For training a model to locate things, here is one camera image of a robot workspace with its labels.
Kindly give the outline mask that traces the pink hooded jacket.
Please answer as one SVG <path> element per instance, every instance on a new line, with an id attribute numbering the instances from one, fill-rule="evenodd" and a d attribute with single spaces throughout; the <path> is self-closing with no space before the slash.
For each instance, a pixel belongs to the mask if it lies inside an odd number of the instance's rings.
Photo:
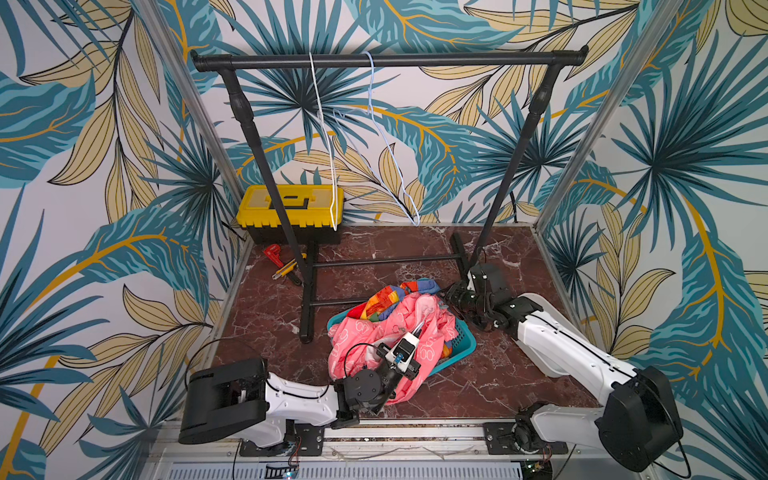
<path id="1" fill-rule="evenodd" d="M 376 347 L 393 347 L 406 333 L 420 340 L 416 360 L 421 370 L 415 380 L 403 379 L 395 389 L 390 405 L 404 403 L 417 393 L 436 364 L 451 356 L 452 340 L 457 337 L 456 317 L 433 294 L 414 293 L 404 298 L 386 320 L 342 317 L 329 327 L 331 353 L 328 374 L 333 380 L 374 369 L 382 362 Z"/>

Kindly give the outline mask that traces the rainbow striped jacket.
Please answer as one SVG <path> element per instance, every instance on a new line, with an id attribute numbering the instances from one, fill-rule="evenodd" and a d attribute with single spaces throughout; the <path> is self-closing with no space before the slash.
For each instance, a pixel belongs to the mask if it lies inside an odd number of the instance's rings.
<path id="1" fill-rule="evenodd" d="M 418 293 L 435 294 L 440 286 L 435 280 L 422 278 L 415 281 L 403 282 L 400 285 L 386 286 L 364 303 L 352 308 L 346 317 L 380 322 L 386 320 L 396 306 L 408 295 Z"/>

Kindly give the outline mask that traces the white wire hanger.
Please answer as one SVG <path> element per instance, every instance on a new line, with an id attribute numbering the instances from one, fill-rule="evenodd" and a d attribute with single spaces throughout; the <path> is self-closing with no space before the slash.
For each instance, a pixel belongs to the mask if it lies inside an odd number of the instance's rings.
<path id="1" fill-rule="evenodd" d="M 308 60 L 310 64 L 312 85 L 313 85 L 313 90 L 315 93 L 315 99 L 316 99 L 316 105 L 317 105 L 317 117 L 321 127 L 322 136 L 325 140 L 325 145 L 326 145 L 326 150 L 327 150 L 328 160 L 329 160 L 330 181 L 331 181 L 331 202 L 329 206 L 330 223 L 331 223 L 332 229 L 334 231 L 337 231 L 338 225 L 339 225 L 339 218 L 338 218 L 339 200 L 338 200 L 338 185 L 337 185 L 337 175 L 336 175 L 336 168 L 335 168 L 336 164 L 335 164 L 335 157 L 334 157 L 334 147 L 330 137 L 330 133 L 328 132 L 328 128 L 326 127 L 325 116 L 324 116 L 324 106 L 322 103 L 322 98 L 321 98 L 320 89 L 319 89 L 319 82 L 317 78 L 317 70 L 315 67 L 315 62 L 314 62 L 314 57 L 312 52 L 308 53 Z"/>

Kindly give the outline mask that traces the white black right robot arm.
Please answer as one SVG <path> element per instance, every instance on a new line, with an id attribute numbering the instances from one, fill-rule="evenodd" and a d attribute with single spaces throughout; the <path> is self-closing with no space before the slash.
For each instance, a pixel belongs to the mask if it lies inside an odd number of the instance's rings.
<path id="1" fill-rule="evenodd" d="M 481 263 L 442 295 L 462 320 L 511 337 L 548 377 L 569 376 L 597 401 L 594 408 L 536 402 L 521 410 L 510 431 L 490 435 L 512 450 L 535 454 L 557 443 L 606 452 L 641 472 L 673 447 L 684 428 L 668 378 L 594 346 L 538 294 L 515 295 L 501 271 Z"/>

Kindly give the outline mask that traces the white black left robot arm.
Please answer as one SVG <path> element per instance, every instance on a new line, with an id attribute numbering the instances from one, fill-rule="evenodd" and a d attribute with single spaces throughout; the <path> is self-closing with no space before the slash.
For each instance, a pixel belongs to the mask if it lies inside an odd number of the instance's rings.
<path id="1" fill-rule="evenodd" d="M 197 372 L 187 384 L 179 429 L 182 445 L 239 437 L 259 448 L 287 440 L 290 423 L 345 429 L 376 415 L 406 380 L 421 373 L 414 356 L 382 347 L 381 362 L 327 386 L 287 381 L 261 357 Z"/>

